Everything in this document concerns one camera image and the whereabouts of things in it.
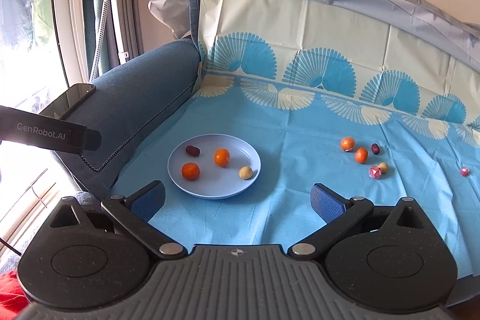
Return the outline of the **blue patterned tablecloth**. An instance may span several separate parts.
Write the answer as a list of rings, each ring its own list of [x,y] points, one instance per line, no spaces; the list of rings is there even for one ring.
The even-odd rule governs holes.
[[[460,277],[479,273],[476,70],[388,23],[312,0],[199,0],[198,35],[199,90],[140,144],[115,193],[162,181],[167,202],[151,222],[185,246],[289,247],[322,224],[309,201],[315,183],[380,205],[411,196]],[[261,159],[256,182],[224,201],[188,195],[168,175],[176,146],[208,133],[241,138]],[[381,162],[388,171],[370,178]]]

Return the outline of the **wrapped orange on plate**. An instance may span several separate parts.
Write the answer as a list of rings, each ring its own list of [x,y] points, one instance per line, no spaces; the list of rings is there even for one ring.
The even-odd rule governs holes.
[[[227,149],[217,149],[213,159],[216,165],[226,168],[230,163],[230,152]]]

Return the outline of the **beige round ball on plate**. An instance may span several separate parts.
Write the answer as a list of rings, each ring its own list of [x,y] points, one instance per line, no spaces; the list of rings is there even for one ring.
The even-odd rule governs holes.
[[[243,166],[240,168],[239,177],[243,180],[249,180],[253,176],[253,170],[249,166]]]

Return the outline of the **red cloth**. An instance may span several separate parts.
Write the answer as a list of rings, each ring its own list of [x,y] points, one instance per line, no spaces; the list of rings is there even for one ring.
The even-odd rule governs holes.
[[[16,270],[1,274],[0,277],[0,319],[14,319],[29,301],[24,295]]]

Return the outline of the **red fruit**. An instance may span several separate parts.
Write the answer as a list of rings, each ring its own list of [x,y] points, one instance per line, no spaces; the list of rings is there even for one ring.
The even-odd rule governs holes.
[[[467,166],[463,166],[461,169],[460,169],[460,173],[462,176],[466,177],[470,174],[470,169],[467,168]]]

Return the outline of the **bare small orange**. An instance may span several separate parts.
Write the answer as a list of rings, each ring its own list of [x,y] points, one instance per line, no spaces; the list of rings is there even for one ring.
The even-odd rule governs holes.
[[[366,148],[359,148],[355,152],[355,161],[360,164],[365,164],[368,161],[368,150]]]

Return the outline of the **pink fruit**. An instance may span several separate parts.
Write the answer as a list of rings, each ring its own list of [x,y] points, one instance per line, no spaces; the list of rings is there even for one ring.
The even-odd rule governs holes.
[[[379,165],[373,165],[368,169],[368,176],[372,179],[379,179],[383,175]]]

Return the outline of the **dried red date on plate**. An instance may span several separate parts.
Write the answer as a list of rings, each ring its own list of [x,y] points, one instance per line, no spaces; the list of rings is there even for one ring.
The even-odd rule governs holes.
[[[189,154],[192,157],[199,157],[199,154],[200,154],[200,149],[193,145],[186,146],[185,151],[187,154]]]

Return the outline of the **plastic orange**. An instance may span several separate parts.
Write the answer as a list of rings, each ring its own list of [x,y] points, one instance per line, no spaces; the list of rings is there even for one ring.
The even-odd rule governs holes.
[[[349,152],[352,151],[352,149],[355,148],[356,146],[356,141],[353,137],[343,137],[343,139],[340,141],[340,146],[343,151]]]

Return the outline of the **bare orange on plate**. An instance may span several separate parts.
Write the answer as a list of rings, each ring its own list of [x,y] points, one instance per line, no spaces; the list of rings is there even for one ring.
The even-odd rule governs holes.
[[[181,171],[182,177],[189,181],[195,181],[201,174],[200,168],[196,163],[185,163]]]

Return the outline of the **lavender round plate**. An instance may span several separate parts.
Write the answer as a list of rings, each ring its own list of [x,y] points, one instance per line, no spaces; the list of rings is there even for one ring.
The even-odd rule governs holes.
[[[199,157],[186,153],[185,147],[193,145],[200,149]],[[226,168],[214,163],[217,149],[230,152],[230,162]],[[198,179],[189,181],[182,177],[182,166],[196,163],[201,171]],[[239,177],[239,170],[249,166],[253,176],[249,180]],[[225,134],[204,134],[194,136],[180,143],[171,152],[167,163],[168,175],[172,182],[182,191],[204,199],[224,199],[244,192],[258,178],[261,160],[256,149],[245,140]]]

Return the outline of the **black smartphone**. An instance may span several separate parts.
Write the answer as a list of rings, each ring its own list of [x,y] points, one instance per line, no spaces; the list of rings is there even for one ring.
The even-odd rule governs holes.
[[[95,92],[96,87],[92,84],[74,84],[43,109],[40,115],[65,119]]]

